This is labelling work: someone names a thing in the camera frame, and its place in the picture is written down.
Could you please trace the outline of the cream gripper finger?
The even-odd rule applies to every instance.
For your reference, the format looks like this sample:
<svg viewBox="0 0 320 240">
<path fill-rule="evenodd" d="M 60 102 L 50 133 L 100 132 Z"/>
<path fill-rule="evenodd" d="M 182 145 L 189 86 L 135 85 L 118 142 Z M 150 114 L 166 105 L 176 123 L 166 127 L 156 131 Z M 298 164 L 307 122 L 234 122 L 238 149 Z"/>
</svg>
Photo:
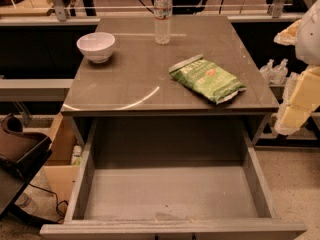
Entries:
<svg viewBox="0 0 320 240">
<path fill-rule="evenodd" d="M 291 25 L 289 25 L 286 29 L 279 32 L 274 37 L 274 42 L 280 45 L 295 45 L 296 44 L 296 36 L 297 36 L 297 30 L 301 23 L 301 20 L 297 20 Z"/>
<path fill-rule="evenodd" d="M 275 131 L 281 135 L 292 135 L 320 106 L 320 67 L 307 67 L 301 74 L 292 73 L 282 98 Z"/>
</svg>

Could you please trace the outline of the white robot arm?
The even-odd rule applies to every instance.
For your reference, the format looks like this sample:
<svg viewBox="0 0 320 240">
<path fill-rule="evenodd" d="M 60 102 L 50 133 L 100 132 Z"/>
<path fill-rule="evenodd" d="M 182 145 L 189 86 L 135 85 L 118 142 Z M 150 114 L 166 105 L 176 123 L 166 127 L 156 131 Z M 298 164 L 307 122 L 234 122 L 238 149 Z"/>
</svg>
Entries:
<svg viewBox="0 0 320 240">
<path fill-rule="evenodd" d="M 320 0 L 300 20 L 278 33 L 274 42 L 294 45 L 296 58 L 307 64 L 302 73 L 292 73 L 286 81 L 276 116 L 276 132 L 291 135 L 320 106 Z"/>
</svg>

